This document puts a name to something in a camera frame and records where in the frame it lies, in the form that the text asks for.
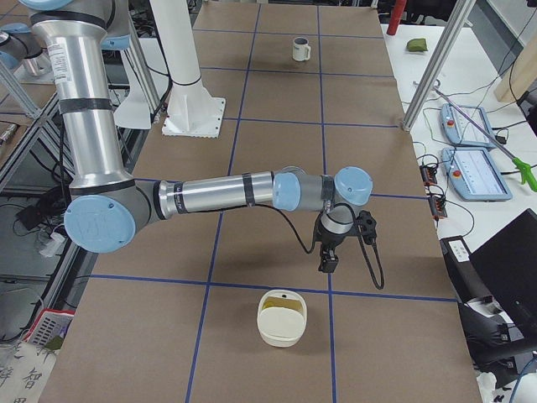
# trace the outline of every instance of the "black monitor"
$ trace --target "black monitor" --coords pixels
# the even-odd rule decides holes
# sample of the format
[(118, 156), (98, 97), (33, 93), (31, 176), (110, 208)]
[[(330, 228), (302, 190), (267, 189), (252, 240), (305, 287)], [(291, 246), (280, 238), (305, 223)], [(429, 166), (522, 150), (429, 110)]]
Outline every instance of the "black monitor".
[(522, 212), (470, 261), (521, 333), (537, 336), (537, 214)]

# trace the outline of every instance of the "red cylinder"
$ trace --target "red cylinder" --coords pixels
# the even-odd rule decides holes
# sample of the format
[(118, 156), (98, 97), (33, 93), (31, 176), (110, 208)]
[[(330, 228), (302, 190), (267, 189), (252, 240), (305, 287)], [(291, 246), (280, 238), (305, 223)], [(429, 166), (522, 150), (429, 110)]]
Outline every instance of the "red cylinder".
[(392, 12), (392, 18), (389, 20), (388, 31), (386, 31), (386, 34), (395, 35), (395, 33), (397, 32), (397, 27), (401, 22), (401, 17), (403, 16), (405, 6), (406, 0), (397, 0), (395, 2), (395, 7)]

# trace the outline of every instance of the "blue joint cap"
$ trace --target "blue joint cap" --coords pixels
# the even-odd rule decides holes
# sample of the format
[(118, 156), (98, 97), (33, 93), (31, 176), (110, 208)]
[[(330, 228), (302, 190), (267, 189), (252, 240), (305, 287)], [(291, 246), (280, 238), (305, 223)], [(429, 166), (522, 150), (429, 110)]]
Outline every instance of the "blue joint cap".
[(0, 60), (9, 70), (12, 70), (18, 66), (18, 60), (9, 53), (0, 52)]
[(51, 11), (62, 8), (73, 0), (18, 0), (18, 2), (34, 10)]
[(340, 170), (334, 177), (337, 192), (354, 206), (364, 206), (371, 196), (373, 180), (365, 171), (356, 166)]
[(97, 254), (120, 249), (136, 233), (131, 212), (118, 201), (100, 195), (81, 196), (72, 201), (65, 212), (64, 224), (74, 243)]
[(28, 25), (23, 23), (5, 24), (0, 29), (8, 34), (29, 34), (32, 32)]
[(293, 212), (300, 203), (300, 182), (295, 174), (285, 172), (274, 176), (272, 204), (279, 210)]
[(105, 38), (101, 43), (102, 50), (125, 50), (131, 44), (131, 35), (111, 36)]

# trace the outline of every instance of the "white sticker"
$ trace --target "white sticker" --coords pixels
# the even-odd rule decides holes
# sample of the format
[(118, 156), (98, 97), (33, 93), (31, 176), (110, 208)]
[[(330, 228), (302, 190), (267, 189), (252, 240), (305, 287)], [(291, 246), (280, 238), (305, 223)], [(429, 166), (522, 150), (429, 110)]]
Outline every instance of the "white sticker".
[(65, 45), (52, 44), (49, 46), (49, 58), (54, 72), (55, 83), (60, 84), (61, 82), (71, 81), (71, 71), (69, 61), (65, 55)]
[(467, 249), (462, 241), (450, 241), (450, 247), (459, 263), (470, 260)]

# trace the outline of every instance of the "white mug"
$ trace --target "white mug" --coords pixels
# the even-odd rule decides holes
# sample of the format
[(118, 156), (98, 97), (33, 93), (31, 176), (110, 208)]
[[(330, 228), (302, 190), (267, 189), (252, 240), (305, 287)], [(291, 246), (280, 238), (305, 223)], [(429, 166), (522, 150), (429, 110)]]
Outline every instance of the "white mug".
[(311, 57), (311, 46), (308, 39), (298, 37), (293, 39), (293, 59), (295, 61), (309, 60)]

